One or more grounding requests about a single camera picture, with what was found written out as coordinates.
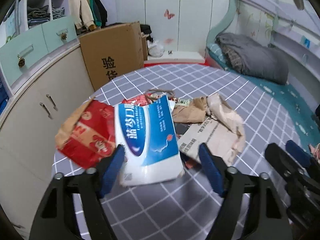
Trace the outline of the blue white medicine box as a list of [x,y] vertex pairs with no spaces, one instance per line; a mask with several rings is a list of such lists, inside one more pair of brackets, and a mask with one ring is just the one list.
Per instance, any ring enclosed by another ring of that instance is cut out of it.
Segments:
[[116,144],[123,146],[125,151],[120,185],[161,183],[184,174],[166,95],[146,106],[116,105],[114,124]]

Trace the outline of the teal bed sheet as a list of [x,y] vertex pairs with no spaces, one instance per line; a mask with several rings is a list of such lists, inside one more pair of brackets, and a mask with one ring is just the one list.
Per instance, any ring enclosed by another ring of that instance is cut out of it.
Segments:
[[310,151],[309,146],[319,144],[319,123],[307,103],[290,83],[279,85],[277,83],[242,74],[242,77],[267,92],[277,100],[287,111],[296,132],[300,137],[302,149]]

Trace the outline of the grey checkered tablecloth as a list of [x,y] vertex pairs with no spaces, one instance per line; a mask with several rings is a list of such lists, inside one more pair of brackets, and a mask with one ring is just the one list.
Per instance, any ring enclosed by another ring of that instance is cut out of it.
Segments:
[[[244,174],[267,172],[285,206],[290,198],[285,183],[264,158],[272,142],[284,147],[299,142],[287,110],[262,88],[239,74],[200,64],[165,64],[123,75],[93,90],[88,77],[71,79],[63,95],[73,107],[91,97],[115,106],[148,89],[171,89],[184,99],[219,93],[244,120],[246,143],[235,159]],[[198,166],[180,178],[139,187],[115,184],[101,200],[102,208],[118,239],[205,239],[222,200]]]

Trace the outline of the beige crumpled paper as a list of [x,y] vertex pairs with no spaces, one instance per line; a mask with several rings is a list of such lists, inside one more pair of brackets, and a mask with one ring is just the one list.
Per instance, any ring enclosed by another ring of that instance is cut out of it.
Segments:
[[242,152],[245,148],[245,129],[242,117],[226,102],[219,94],[215,93],[207,97],[207,105],[219,122],[224,124],[233,134],[237,135],[238,139],[233,146],[233,149]]

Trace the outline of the red torn paper bag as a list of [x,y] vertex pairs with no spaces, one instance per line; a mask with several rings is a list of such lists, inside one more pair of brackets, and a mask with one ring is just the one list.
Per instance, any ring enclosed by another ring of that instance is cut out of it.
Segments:
[[114,107],[91,99],[77,108],[55,136],[58,151],[87,169],[116,148]]

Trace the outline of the white curved cabinet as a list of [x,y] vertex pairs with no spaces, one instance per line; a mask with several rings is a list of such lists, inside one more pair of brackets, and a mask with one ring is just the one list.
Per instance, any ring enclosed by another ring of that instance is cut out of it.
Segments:
[[23,239],[51,180],[55,135],[93,92],[76,45],[43,67],[1,116],[1,207]]

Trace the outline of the brown paper wrapper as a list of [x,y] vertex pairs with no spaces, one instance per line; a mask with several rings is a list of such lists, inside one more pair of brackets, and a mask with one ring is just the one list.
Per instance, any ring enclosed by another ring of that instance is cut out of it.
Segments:
[[193,98],[188,106],[175,106],[172,111],[172,118],[174,123],[196,124],[204,122],[208,109],[207,98],[198,97]]

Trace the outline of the grey folded blanket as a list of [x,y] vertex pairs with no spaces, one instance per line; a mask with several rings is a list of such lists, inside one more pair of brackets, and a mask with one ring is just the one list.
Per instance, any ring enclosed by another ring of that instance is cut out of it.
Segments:
[[281,51],[264,47],[246,35],[222,33],[216,40],[237,72],[280,85],[286,84],[289,64]]

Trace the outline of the red platform step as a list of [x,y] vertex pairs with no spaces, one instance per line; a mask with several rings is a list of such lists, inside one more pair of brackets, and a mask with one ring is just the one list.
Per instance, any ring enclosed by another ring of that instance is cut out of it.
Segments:
[[170,54],[163,55],[162,57],[149,56],[148,59],[144,61],[144,67],[155,66],[158,64],[201,64],[204,66],[210,66],[205,58],[199,53]]

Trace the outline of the mint green drawer unit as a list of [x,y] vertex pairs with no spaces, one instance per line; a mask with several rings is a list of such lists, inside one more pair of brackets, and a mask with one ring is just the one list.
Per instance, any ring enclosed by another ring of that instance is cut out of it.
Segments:
[[12,86],[37,61],[76,39],[74,22],[65,16],[37,25],[1,47],[1,67]]

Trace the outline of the white plastic bag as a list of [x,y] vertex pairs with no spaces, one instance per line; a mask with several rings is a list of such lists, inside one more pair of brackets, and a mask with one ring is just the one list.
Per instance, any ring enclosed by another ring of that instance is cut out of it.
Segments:
[[153,42],[147,40],[148,54],[151,57],[161,57],[164,54],[165,48],[159,42],[159,40],[154,40]]

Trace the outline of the large brown cardboard box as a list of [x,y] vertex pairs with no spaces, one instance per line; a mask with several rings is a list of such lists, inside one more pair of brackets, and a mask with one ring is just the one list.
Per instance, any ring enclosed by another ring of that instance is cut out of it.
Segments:
[[79,41],[94,90],[144,66],[139,22],[96,30],[80,37]]

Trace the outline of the white wardrobe with butterflies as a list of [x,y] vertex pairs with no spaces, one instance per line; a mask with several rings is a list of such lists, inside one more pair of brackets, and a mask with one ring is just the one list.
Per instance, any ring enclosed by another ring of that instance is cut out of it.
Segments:
[[210,29],[228,10],[229,0],[116,0],[119,22],[140,22],[166,50],[204,54]]

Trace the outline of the hanging jackets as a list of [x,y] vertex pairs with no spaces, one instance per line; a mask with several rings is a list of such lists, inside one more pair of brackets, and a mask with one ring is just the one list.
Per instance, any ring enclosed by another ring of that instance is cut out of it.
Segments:
[[78,35],[106,27],[108,12],[101,0],[68,1],[69,11]]

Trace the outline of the white cubby shelf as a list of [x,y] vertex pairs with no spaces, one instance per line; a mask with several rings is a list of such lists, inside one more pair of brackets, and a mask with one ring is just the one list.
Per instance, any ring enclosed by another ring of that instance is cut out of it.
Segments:
[[18,0],[15,5],[20,33],[70,15],[69,0]]

